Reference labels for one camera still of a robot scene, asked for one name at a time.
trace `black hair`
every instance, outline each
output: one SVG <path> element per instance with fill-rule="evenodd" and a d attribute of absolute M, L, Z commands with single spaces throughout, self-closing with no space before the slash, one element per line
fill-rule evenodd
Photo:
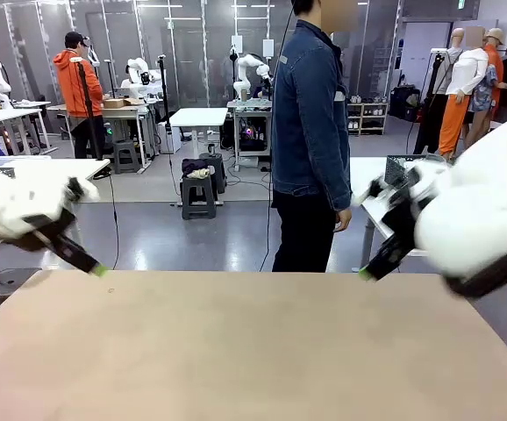
<path fill-rule="evenodd" d="M 80 45 L 80 41 L 64 41 L 64 47 L 75 50 Z"/>
<path fill-rule="evenodd" d="M 295 16 L 301 13 L 310 13 L 316 0 L 290 0 Z"/>

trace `wooden table top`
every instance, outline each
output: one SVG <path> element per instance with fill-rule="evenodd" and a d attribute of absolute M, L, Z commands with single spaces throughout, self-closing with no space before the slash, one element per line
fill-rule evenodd
<path fill-rule="evenodd" d="M 435 275 L 40 272 L 0 421 L 500 421 L 507 347 Z"/>

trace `blue jacket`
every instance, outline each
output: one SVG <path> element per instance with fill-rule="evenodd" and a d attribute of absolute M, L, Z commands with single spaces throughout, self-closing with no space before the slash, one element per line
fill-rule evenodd
<path fill-rule="evenodd" d="M 273 183 L 293 196 L 324 193 L 336 211 L 351 203 L 346 89 L 341 50 L 299 20 L 275 75 Z"/>

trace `glass wall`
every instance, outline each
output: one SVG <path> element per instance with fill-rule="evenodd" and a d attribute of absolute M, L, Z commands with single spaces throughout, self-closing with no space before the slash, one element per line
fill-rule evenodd
<path fill-rule="evenodd" d="M 358 25 L 333 34 L 341 47 L 344 82 L 351 95 L 384 95 L 391 69 L 398 0 L 357 2 Z M 101 66 L 96 70 L 105 91 L 127 77 L 126 62 L 144 56 L 150 68 L 164 55 L 168 103 L 179 107 L 221 106 L 233 98 L 230 49 L 242 37 L 243 54 L 263 57 L 263 40 L 283 39 L 295 31 L 290 0 L 37 0 L 0 4 L 0 60 L 6 66 L 15 99 L 44 95 L 61 100 L 53 57 L 71 29 L 88 35 Z M 111 61 L 110 82 L 108 64 Z M 248 69 L 252 91 L 260 84 Z"/>

